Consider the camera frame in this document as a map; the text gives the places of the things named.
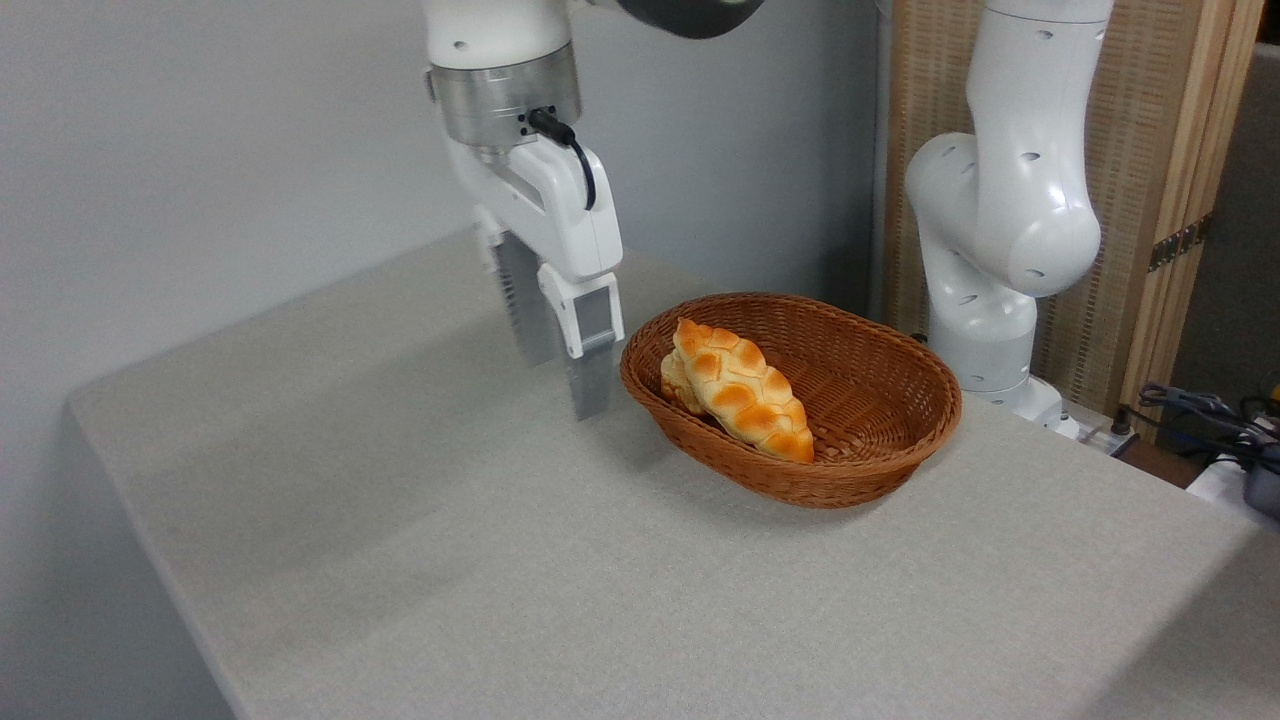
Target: metal hinge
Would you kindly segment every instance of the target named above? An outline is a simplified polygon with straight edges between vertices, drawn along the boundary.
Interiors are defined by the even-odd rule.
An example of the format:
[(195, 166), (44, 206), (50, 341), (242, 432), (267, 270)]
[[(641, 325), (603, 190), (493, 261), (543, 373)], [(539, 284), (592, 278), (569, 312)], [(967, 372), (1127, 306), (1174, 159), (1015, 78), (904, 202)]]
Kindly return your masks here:
[(1185, 228), (1161, 240), (1151, 249), (1151, 261), (1147, 263), (1147, 272), (1153, 273), (1160, 268), (1172, 263), (1178, 258), (1187, 255), (1193, 247), (1204, 242), (1213, 220), (1213, 213), (1204, 215)]

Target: bread roll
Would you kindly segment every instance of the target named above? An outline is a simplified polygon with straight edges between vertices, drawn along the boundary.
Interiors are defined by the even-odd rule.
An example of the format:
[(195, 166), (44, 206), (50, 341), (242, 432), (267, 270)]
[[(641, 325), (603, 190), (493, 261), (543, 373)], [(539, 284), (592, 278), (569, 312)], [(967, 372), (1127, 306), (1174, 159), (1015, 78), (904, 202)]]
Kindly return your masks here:
[(662, 359), (662, 396), (694, 415), (709, 415), (707, 409), (698, 402), (698, 393), (694, 392), (694, 386), (689, 384), (689, 375), (685, 374), (685, 361), (675, 350)]
[(685, 318), (673, 340), (698, 404), (728, 434), (776, 457), (813, 462), (804, 405), (754, 342)]

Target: wire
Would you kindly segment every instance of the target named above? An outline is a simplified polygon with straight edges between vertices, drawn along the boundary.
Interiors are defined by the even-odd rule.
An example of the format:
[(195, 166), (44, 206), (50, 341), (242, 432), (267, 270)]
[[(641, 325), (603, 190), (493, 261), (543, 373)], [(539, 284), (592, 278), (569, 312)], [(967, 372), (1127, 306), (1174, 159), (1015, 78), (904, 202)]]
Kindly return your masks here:
[(1231, 456), (1234, 456), (1234, 457), (1236, 457), (1239, 460), (1248, 460), (1251, 462), (1257, 462), (1257, 464), (1262, 465), (1263, 468), (1266, 468), (1267, 470), (1270, 470), (1272, 473), (1280, 474), (1280, 459), (1277, 459), (1274, 454), (1268, 455), (1266, 452), (1266, 450), (1263, 450), (1261, 452), (1256, 451), (1254, 450), (1256, 446), (1252, 445), (1252, 443), (1249, 443), (1247, 446), (1224, 445), (1224, 443), (1213, 442), (1213, 441), (1210, 441), (1210, 439), (1199, 438), (1199, 437), (1196, 437), (1196, 436), (1189, 436), (1187, 433), (1179, 432), (1178, 429), (1170, 427), (1170, 423), (1170, 423), (1162, 423), (1160, 420), (1156, 420), (1155, 418), (1148, 418), (1147, 415), (1143, 415), (1142, 413), (1138, 413), (1137, 410), (1134, 410), (1129, 405), (1121, 405), (1120, 406), (1120, 411), (1125, 413), (1125, 414), (1128, 414), (1128, 415), (1130, 415), (1133, 418), (1137, 418), (1137, 419), (1142, 420), (1143, 423), (1147, 423), (1148, 425), (1152, 425), (1155, 428), (1160, 428), (1160, 429), (1167, 432), (1169, 434), (1175, 436), (1175, 437), (1178, 437), (1178, 438), (1180, 438), (1183, 441), (1199, 445), (1199, 446), (1206, 447), (1208, 450), (1217, 451), (1219, 454), (1222, 454), (1222, 455), (1231, 455)]
[(556, 106), (545, 110), (535, 108), (529, 111), (529, 127), (547, 136), (561, 147), (572, 147), (577, 155), (577, 161), (582, 164), (582, 179), (586, 181), (586, 210), (595, 208), (595, 173), (591, 172), (591, 161), (586, 158), (586, 151), (577, 143), (577, 133), (568, 123), (559, 122), (556, 115)]
[(586, 159), (586, 152), (577, 140), (570, 138), (568, 146), (577, 152), (577, 161), (582, 164), (582, 178), (586, 179), (586, 209), (595, 208), (595, 173), (591, 172), (591, 161)]
[(1236, 415), (1222, 398), (1207, 392), (1187, 392), (1181, 388), (1147, 383), (1138, 392), (1143, 407), (1170, 407), (1190, 413), (1217, 428), (1234, 433), (1262, 433), (1280, 441), (1280, 432)]

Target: brown wicker basket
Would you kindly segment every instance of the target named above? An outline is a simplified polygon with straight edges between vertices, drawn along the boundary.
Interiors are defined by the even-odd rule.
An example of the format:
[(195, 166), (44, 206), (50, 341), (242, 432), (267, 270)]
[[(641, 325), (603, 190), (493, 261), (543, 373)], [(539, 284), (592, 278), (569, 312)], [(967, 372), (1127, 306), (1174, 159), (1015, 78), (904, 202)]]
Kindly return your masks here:
[[(689, 318), (754, 341), (805, 405), (817, 460), (780, 460), (662, 397), (662, 357)], [(622, 352), (622, 383), (677, 447), (763, 495), (849, 507), (897, 489), (960, 421), (960, 386), (919, 342), (831, 305), (735, 292), (690, 300), (644, 324)]]

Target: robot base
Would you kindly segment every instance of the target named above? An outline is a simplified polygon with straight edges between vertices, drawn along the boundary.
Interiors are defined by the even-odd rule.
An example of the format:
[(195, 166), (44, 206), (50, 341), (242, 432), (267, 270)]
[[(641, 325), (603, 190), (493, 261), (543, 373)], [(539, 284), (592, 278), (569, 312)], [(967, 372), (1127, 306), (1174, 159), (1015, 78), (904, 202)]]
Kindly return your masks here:
[(969, 392), (974, 400), (1000, 405), (1038, 425), (1057, 434), (1076, 439), (1080, 424), (1071, 419), (1062, 407), (1062, 396), (1039, 378), (1028, 375), (1025, 380), (1009, 389), (995, 392)]

